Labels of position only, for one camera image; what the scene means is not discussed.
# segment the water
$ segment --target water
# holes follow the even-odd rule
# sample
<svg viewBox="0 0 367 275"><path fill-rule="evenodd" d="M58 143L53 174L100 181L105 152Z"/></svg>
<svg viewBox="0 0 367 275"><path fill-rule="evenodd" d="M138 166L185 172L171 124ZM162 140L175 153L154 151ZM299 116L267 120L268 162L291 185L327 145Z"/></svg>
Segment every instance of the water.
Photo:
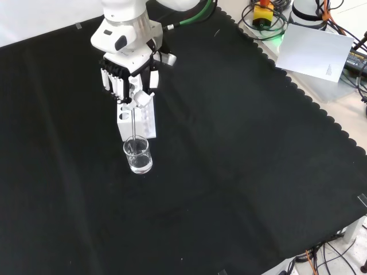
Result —
<svg viewBox="0 0 367 275"><path fill-rule="evenodd" d="M132 172L136 174L145 174L153 166L153 161L148 155L129 157L129 165Z"/></svg>

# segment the black cable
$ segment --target black cable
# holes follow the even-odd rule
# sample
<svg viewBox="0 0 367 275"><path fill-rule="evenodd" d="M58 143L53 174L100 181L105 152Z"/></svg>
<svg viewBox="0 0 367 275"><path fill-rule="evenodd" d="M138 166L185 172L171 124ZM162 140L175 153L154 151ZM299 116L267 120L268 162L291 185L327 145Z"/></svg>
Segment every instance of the black cable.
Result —
<svg viewBox="0 0 367 275"><path fill-rule="evenodd" d="M352 85L352 87L355 87L357 88L357 84L355 84L350 78L349 76L346 75L345 72L342 72L342 75L350 82L350 83L347 83L345 80L343 80L342 78L340 78L342 81L344 81L345 83L347 83L348 85Z"/></svg>
<svg viewBox="0 0 367 275"><path fill-rule="evenodd" d="M291 275L294 265L296 263L296 259L294 258L288 265L287 275Z"/></svg>
<svg viewBox="0 0 367 275"><path fill-rule="evenodd" d="M314 267L315 267L316 274L318 275L319 271L317 269L317 252L315 251L315 248L314 248L313 254L314 254Z"/></svg>
<svg viewBox="0 0 367 275"><path fill-rule="evenodd" d="M288 25L288 20L285 18L285 16L283 15L282 13L282 8L280 6L277 6L276 5L276 2L271 2L274 6L274 9L271 9L269 7L266 7L266 6L261 6L257 3L253 3L251 2L249 5L247 5L243 11L242 11L242 14L241 14L241 20L239 20L239 22L237 23L237 30L239 31L240 35L241 36L244 36L246 38L252 38L254 40L259 40L259 41L266 41L266 40L271 40L271 39L274 39L274 38L277 38L279 36L282 36L285 32L286 32L286 29L284 28L285 25L287 24ZM261 27L261 28L258 28L258 27L253 27L251 25L249 25L246 21L245 21L245 18L246 16L254 10L255 6L259 6L263 9L267 9L267 10L270 10L273 12L273 15L277 18L277 20L275 21L275 23L273 23L270 27ZM281 27L278 27L276 29L272 29L275 24L277 24L279 21L282 21L282 25ZM253 30L257 30L257 31L267 31L267 32L276 32L276 31L280 31L280 33L276 34L276 35L273 35L273 36L269 36L269 37L264 37L264 38L257 38L257 37L250 37L248 36L247 34L245 34L243 32L243 30L240 28L240 24L241 22L243 22L248 28L250 29L253 29Z"/></svg>
<svg viewBox="0 0 367 275"><path fill-rule="evenodd" d="M340 3L340 5L339 5L339 6L337 6L337 7L333 7L333 8L331 8L331 9L329 9L329 10L336 10L336 9L339 9L343 4L344 4L344 0L342 0L342 2Z"/></svg>
<svg viewBox="0 0 367 275"><path fill-rule="evenodd" d="M323 244L323 260L325 261L325 267L326 267L326 271L329 275L331 275L329 267L327 266L327 261L326 261L326 255L325 255L325 244Z"/></svg>
<svg viewBox="0 0 367 275"><path fill-rule="evenodd" d="M313 247L312 249L308 250L309 251L309 255L310 255L310 260L313 259L314 257L314 251L315 253L317 254L318 250L323 246L323 244L325 242L331 242L331 241L335 241L336 239L339 239L339 238L342 238L344 237L345 233L337 233L335 235L332 235L329 239L317 244L316 247ZM302 255L299 255L299 256L296 256L295 257L295 261L298 262L298 263L303 263L303 262L307 262L308 259L306 257L306 254L302 254Z"/></svg>
<svg viewBox="0 0 367 275"><path fill-rule="evenodd" d="M325 262L323 262L322 264L320 264L320 265L318 265L318 268L320 267L320 266L322 266L322 265L326 265L326 263L328 263L328 262L331 262L331 261L334 261L334 260L336 260L336 259L338 259L338 258L340 258L340 257L342 257L345 253L347 253L347 251L355 244L355 242L356 242L356 240L357 239L354 239L354 241L352 242L352 244L342 253L342 254L339 254L339 256L338 257L335 257L335 258L332 258L331 260L328 260L328 261L325 261Z"/></svg>
<svg viewBox="0 0 367 275"><path fill-rule="evenodd" d="M329 26L334 26L335 28L337 28L337 29L338 29L338 33L339 33L339 34L342 34L342 33L340 33L339 31L340 31L340 30L343 30L343 31L345 31L347 34L349 34L350 36L352 36L355 40L357 40L358 42L361 42L361 40L359 40L359 39L358 39L354 34L352 34L350 31L348 31L348 30L344 29L343 27L340 27L338 24L334 23L333 21L329 20L327 24L328 24ZM367 52L367 47L366 47L366 45L362 45L362 46L361 46L361 49L363 49L364 51L366 51L366 52Z"/></svg>
<svg viewBox="0 0 367 275"><path fill-rule="evenodd" d="M327 244L328 244L328 245L330 245L330 247L331 247L332 249L334 249L334 250L335 250L335 252L336 252L336 253L338 253L338 254L340 255L340 257L342 257L342 259L343 259L343 260L344 260L344 261L349 265L349 267L350 267L350 268L351 268L351 270L353 271L353 274L354 274L354 275L357 275L357 274L356 274L356 272L354 271L354 269L352 268L352 266L350 265L350 263L346 260L346 258L344 258L344 257L343 257L343 255L342 255L342 254L340 254L340 253L339 253L339 252L338 252L338 251L337 251L337 250L336 250L336 249L335 249L331 244L329 244L328 242L327 242Z"/></svg>
<svg viewBox="0 0 367 275"><path fill-rule="evenodd" d="M361 97L362 97L362 101L364 102L364 103L367 103L367 96L365 96L364 94L362 94L362 93L366 93L367 94L367 91L363 91L362 89L361 89L361 87L360 87L360 83L361 83L361 77L362 77L362 72L364 71L364 69L366 68L366 66L367 66L367 62L366 62L366 64L362 67L362 69L360 70L360 73L358 74L358 80L357 80L357 89L358 89L358 91L359 91L359 93L360 93L360 95L361 95Z"/></svg>

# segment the white paper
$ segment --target white paper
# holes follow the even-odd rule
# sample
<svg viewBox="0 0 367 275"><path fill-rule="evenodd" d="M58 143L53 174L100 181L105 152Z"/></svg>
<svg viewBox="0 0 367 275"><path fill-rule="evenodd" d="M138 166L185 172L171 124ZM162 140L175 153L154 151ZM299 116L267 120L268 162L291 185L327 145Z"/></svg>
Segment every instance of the white paper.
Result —
<svg viewBox="0 0 367 275"><path fill-rule="evenodd" d="M338 82L354 39L289 24L278 68Z"/></svg>

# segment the cable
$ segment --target cable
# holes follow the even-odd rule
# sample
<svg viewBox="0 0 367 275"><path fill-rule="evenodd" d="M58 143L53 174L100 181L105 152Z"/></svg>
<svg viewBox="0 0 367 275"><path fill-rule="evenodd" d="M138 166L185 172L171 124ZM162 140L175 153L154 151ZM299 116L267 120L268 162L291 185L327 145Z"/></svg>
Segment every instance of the cable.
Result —
<svg viewBox="0 0 367 275"><path fill-rule="evenodd" d="M207 11L210 9L211 6L212 6L212 10L210 11L210 13L205 18L202 18L204 16L204 14L206 14ZM202 23L202 22L208 20L214 14L217 6L218 6L218 0L215 0L214 2L213 2L213 0L207 0L204 8L201 11L199 11L198 14L196 14L195 16L193 16L191 18L188 18L186 20L167 25L167 26L163 27L163 31L166 32L168 30L172 30L172 29L178 28L180 26L191 25L191 24L194 24L194 23Z"/></svg>
<svg viewBox="0 0 367 275"><path fill-rule="evenodd" d="M341 81L343 81L344 83L347 83L348 85L351 85L352 87L355 87L355 88L357 88L357 85L349 78L349 76L347 76L346 75L346 73L345 72L342 72L342 75L350 82L350 83L348 83L348 82L346 82L344 79L342 79L342 78L340 78L341 79Z"/></svg>
<svg viewBox="0 0 367 275"><path fill-rule="evenodd" d="M331 261L334 261L334 260L336 260L336 259L338 259L338 258L340 258L340 257L342 257L345 253L347 253L347 251L354 245L354 243L356 242L356 240L357 239L354 239L354 241L352 242L352 244L342 253L342 254L339 254L339 256L338 257L335 257L335 258L333 258L333 259L331 259L331 260L328 260L328 261L325 261L325 262L323 262L322 264L320 264L320 265L318 265L318 268L320 267L320 266L322 266L322 265L325 265L326 263L328 263L328 262L331 262Z"/></svg>
<svg viewBox="0 0 367 275"><path fill-rule="evenodd" d="M340 5L339 5L339 6L334 7L334 8L332 8L332 9L329 9L329 10L336 10L336 9L339 9L343 4L344 4L344 0L342 0L342 2L340 3Z"/></svg>
<svg viewBox="0 0 367 275"><path fill-rule="evenodd" d="M364 103L367 103L367 96L363 95L363 94L362 94L362 92L367 94L367 91L363 91L363 90L361 89L360 85L361 85L362 72L364 71L364 69L366 68L366 66L367 66L367 62L366 62L366 64L362 67L362 69L360 70L360 73L358 74L358 77L357 77L357 89L358 89L358 91L359 91L359 93L360 93L360 95L361 95L361 97L362 97L362 101L363 101Z"/></svg>
<svg viewBox="0 0 367 275"><path fill-rule="evenodd" d="M315 269L314 269L314 266L312 265L312 262L311 262L311 260L310 260L309 252L308 252L307 250L306 250L306 256L307 256L307 260L309 261L310 266L311 266L311 268L312 268L312 270L313 270L314 274L315 274L315 275L317 275L317 273L316 273L316 271L315 271Z"/></svg>
<svg viewBox="0 0 367 275"><path fill-rule="evenodd" d="M218 6L218 0L215 0L212 11L205 18L199 19L199 20L197 20L193 23L198 24L198 23L203 23L206 20L208 20L214 14L214 12L216 11L217 6Z"/></svg>
<svg viewBox="0 0 367 275"><path fill-rule="evenodd" d="M325 261L325 267L326 267L326 271L329 275L331 275L329 267L327 266L327 261L326 261L326 255L325 255L325 244L323 244L323 260Z"/></svg>
<svg viewBox="0 0 367 275"><path fill-rule="evenodd" d="M345 31L347 34L349 34L350 36L352 36L355 40L357 40L358 42L361 42L361 40L359 40L355 35L353 35L350 31L344 29L343 27L340 27L338 24L336 24L335 22L328 22L328 25L331 26L334 30L336 30L339 34L341 33L341 30ZM362 45L361 49L363 49L365 52L367 52L367 46L366 45Z"/></svg>
<svg viewBox="0 0 367 275"><path fill-rule="evenodd" d="M344 261L349 265L349 267L350 267L350 268L351 268L351 270L353 271L353 274L354 274L354 275L357 275L357 274L356 274L356 272L354 271L354 269L352 268L352 266L350 265L350 263L346 260L346 258L344 258L344 257L343 257L343 255L342 255L342 254L340 254L340 253L339 253L339 252L338 252L338 251L337 251L337 250L336 250L336 249L335 249L331 244L329 244L328 242L327 242L327 244L328 244L328 245L330 245L330 247L331 247L332 249L334 249L334 250L335 250L335 252L336 252L336 253L338 253L338 254L340 255L340 257L342 257L342 259L343 259L343 260L344 260Z"/></svg>
<svg viewBox="0 0 367 275"><path fill-rule="evenodd" d="M289 266L288 266L288 270L287 270L287 275L291 275L292 274L292 271L293 271L293 268L294 268L294 265L296 264L296 259L294 258L290 263L289 263Z"/></svg>
<svg viewBox="0 0 367 275"><path fill-rule="evenodd" d="M284 0L278 0L278 3L283 3ZM283 15L282 13L282 7L281 6L277 6L277 1L275 2L271 2L274 6L274 9L271 9L269 7L266 7L266 6L262 6L262 5L259 5L257 3L254 3L253 0L251 0L251 3L249 5L247 5L243 11L242 11L242 14L241 14L241 20L239 20L239 22L237 23L237 30L239 31L240 35L241 36L244 36L246 38L252 38L253 40L259 40L259 41L266 41L266 40L271 40L271 39L274 39L274 38L277 38L277 37L280 37L282 36L285 32L286 32L286 29L284 28L285 25L288 26L288 20L287 18ZM270 26L270 27L261 27L261 28L258 28L258 27L253 27L251 25L249 25L245 18L246 16L252 12L254 9L255 9L255 6L259 6L263 9L267 9L267 10L270 10L273 12L273 15L277 18L277 20ZM282 25L281 27L278 27L276 29L273 29L273 27L279 22L279 21L282 21ZM240 28L240 24L241 22L243 22L248 28L250 29L253 29L253 30L257 30L259 32L262 32L262 31L267 31L267 32L278 32L280 31L278 34L275 34L273 36L269 36L269 37L263 37L263 38L257 38L257 37L250 37L248 36L247 34L245 34L243 32L243 30Z"/></svg>
<svg viewBox="0 0 367 275"><path fill-rule="evenodd" d="M210 8L211 4L212 4L212 0L208 0L206 2L205 7L198 14L196 14L195 16L193 16L189 19L181 21L179 24L180 25L188 25L188 24L193 23L195 20L199 19Z"/></svg>

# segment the black cloth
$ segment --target black cloth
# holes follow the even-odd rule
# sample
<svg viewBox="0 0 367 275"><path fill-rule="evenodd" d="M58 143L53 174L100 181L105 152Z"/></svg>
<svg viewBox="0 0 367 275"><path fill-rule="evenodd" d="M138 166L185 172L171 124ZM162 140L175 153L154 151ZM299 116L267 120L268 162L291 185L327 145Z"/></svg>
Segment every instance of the black cloth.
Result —
<svg viewBox="0 0 367 275"><path fill-rule="evenodd" d="M365 214L364 150L220 9L166 36L154 164L133 174L101 21L0 49L2 274L262 274Z"/></svg>

